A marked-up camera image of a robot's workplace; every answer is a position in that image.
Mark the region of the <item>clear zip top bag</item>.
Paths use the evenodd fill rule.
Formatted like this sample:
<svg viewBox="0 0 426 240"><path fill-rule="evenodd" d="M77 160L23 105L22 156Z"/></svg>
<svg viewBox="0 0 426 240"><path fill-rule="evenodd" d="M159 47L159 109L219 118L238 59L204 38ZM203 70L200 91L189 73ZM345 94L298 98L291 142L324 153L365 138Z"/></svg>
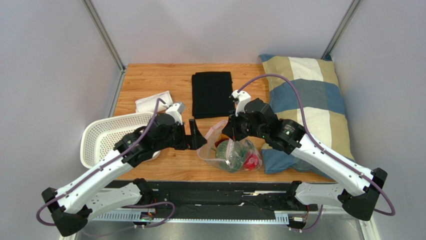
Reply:
<svg viewBox="0 0 426 240"><path fill-rule="evenodd" d="M248 139L234 141L222 134L227 123L222 120L209 129L204 136L207 143L197 150L198 157L228 173L259 170L263 165L260 152Z"/></svg>

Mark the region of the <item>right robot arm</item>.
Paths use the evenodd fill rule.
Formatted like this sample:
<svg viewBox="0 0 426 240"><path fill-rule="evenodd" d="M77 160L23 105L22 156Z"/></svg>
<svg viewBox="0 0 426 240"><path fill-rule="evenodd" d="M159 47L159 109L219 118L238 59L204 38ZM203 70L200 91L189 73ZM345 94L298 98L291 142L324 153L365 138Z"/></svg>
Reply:
<svg viewBox="0 0 426 240"><path fill-rule="evenodd" d="M222 133L233 141L246 137L263 139L274 150L301 159L335 180L335 184L309 184L295 181L290 197L303 205L341 207L349 215L369 221L382 196L388 173L369 169L348 160L328 148L296 121L279 119L272 107L260 100L232 98L236 103L230 111Z"/></svg>

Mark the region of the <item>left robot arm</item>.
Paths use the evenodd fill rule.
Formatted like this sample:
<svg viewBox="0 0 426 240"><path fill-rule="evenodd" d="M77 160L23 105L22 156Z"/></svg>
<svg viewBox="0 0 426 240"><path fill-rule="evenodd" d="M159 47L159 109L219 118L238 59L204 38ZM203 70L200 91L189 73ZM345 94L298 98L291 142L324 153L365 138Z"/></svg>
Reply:
<svg viewBox="0 0 426 240"><path fill-rule="evenodd" d="M196 121L190 119L190 134L173 116L159 113L147 126L141 126L122 137L114 148L94 167L61 188L47 188L42 192L45 207L51 213L52 226L63 237L82 230L88 222L109 211L134 205L148 206L153 190L143 178L127 185L102 192L118 176L153 158L154 153L172 148L198 150L207 143Z"/></svg>

